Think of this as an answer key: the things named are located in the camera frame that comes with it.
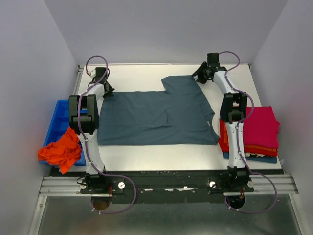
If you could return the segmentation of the teal grey t-shirt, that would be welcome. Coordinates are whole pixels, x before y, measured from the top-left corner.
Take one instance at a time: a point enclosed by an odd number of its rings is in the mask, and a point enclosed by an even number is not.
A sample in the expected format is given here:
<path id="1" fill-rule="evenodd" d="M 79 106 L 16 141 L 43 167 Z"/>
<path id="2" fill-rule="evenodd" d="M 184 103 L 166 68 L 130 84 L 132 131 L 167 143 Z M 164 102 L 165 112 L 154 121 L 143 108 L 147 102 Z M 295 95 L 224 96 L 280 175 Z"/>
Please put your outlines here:
<path id="1" fill-rule="evenodd" d="M 109 145 L 216 145 L 215 112 L 192 76 L 162 79 L 163 91 L 115 92 L 104 99 L 97 141 Z"/>

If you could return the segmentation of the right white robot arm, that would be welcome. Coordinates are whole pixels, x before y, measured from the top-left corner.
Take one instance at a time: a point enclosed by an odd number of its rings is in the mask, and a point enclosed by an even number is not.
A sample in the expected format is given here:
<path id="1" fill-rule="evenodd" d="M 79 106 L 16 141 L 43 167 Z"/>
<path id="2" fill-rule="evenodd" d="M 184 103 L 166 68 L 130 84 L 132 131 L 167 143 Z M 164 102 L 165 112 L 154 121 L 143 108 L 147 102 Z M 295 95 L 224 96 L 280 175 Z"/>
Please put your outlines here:
<path id="1" fill-rule="evenodd" d="M 221 66 L 220 55 L 222 54 L 234 55 L 238 60 L 237 65 L 229 69 Z M 240 58 L 233 52 L 209 53 L 207 54 L 207 60 L 201 63 L 192 76 L 201 84 L 212 81 L 220 89 L 223 94 L 220 108 L 220 120 L 225 123 L 227 129 L 229 146 L 228 167 L 251 172 L 245 158 L 243 127 L 244 121 L 252 115 L 254 110 L 252 107 L 250 113 L 247 113 L 247 101 L 250 100 L 252 105 L 254 102 L 250 95 L 239 90 L 228 77 L 229 72 L 235 69 L 239 64 Z"/>

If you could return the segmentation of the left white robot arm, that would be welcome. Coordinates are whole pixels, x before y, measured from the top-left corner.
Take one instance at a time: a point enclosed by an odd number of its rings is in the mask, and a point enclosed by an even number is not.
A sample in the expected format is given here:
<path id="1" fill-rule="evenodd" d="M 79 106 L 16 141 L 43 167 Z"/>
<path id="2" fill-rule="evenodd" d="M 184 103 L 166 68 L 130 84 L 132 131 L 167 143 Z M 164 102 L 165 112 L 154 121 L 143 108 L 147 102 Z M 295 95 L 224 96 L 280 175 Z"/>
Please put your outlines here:
<path id="1" fill-rule="evenodd" d="M 80 140 L 88 175 L 100 175 L 105 171 L 97 141 L 97 130 L 100 125 L 97 102 L 114 91 L 107 81 L 109 74 L 109 68 L 96 67 L 88 73 L 91 82 L 87 89 L 79 95 L 71 95 L 68 98 L 69 126 Z"/>

